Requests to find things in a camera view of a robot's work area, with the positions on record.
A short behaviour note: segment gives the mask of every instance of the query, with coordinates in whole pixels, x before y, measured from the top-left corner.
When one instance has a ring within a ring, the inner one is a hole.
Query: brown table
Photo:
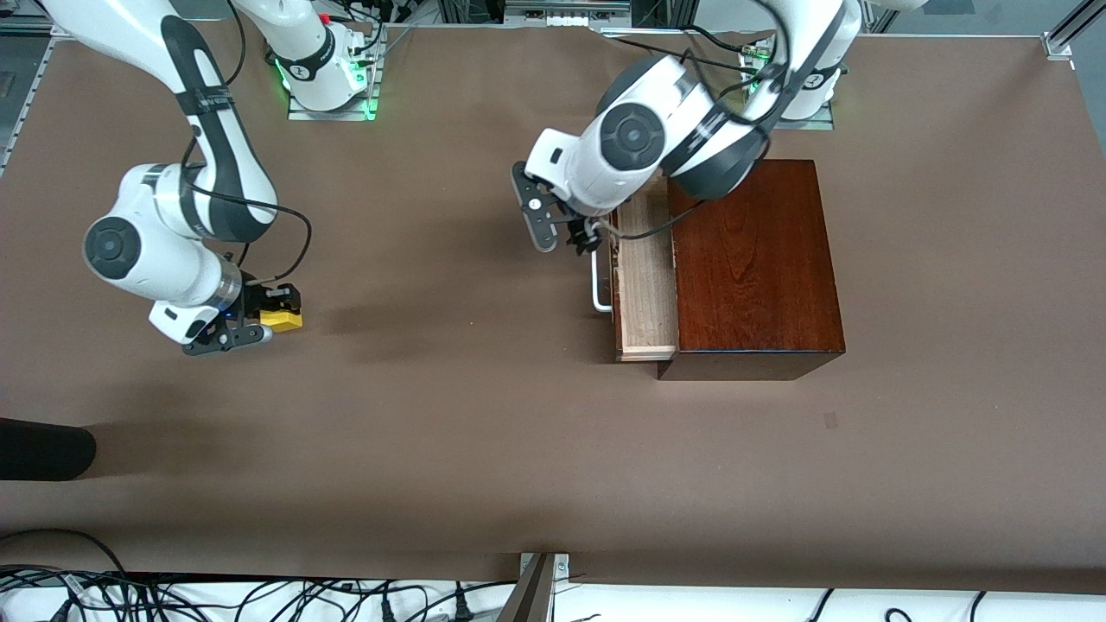
[[[228,23],[205,28],[223,66]],[[577,29],[431,29],[372,124],[290,123],[250,35],[233,86],[316,229],[306,328],[207,360],[100,282],[81,239],[187,126],[152,77],[58,45],[8,172],[2,407],[92,426],[4,529],[91,530],[136,570],[1106,591],[1106,166],[1032,39],[862,39],[818,167],[848,353],[795,383],[612,363],[586,261],[535,252],[509,167],[577,132],[640,52]],[[250,253],[292,258],[281,219]],[[7,560],[91,568],[76,542]]]

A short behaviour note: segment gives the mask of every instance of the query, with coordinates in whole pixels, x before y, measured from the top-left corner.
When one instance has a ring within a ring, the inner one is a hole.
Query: yellow object
[[[262,311],[261,323],[271,328],[274,333],[303,328],[303,315],[291,311]]]

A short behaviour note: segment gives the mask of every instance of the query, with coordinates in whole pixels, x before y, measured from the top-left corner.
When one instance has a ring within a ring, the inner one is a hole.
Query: wooden box
[[[693,203],[657,182],[618,222]],[[813,162],[764,162],[670,236],[619,242],[612,268],[618,360],[657,361],[661,380],[795,380],[845,352]]]

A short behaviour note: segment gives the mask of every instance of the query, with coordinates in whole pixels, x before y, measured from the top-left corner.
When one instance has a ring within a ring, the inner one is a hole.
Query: table surface
[[[223,66],[238,41],[205,24]],[[0,180],[7,416],[91,426],[4,529],[91,530],[136,570],[1102,591],[1106,165],[1033,39],[862,38],[817,164],[848,353],[794,383],[613,364],[588,266],[533,250],[509,184],[641,52],[583,29],[418,30],[374,123],[283,120],[250,32],[233,85],[315,242],[306,328],[192,360],[81,261],[123,173],[175,162],[160,84],[58,45]],[[248,268],[284,266],[280,219]],[[6,559],[103,563],[39,540]]]

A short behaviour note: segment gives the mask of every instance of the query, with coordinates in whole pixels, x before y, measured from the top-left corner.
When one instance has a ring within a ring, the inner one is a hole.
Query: black cylinder
[[[65,481],[95,457],[96,439],[84,428],[0,418],[0,479]]]

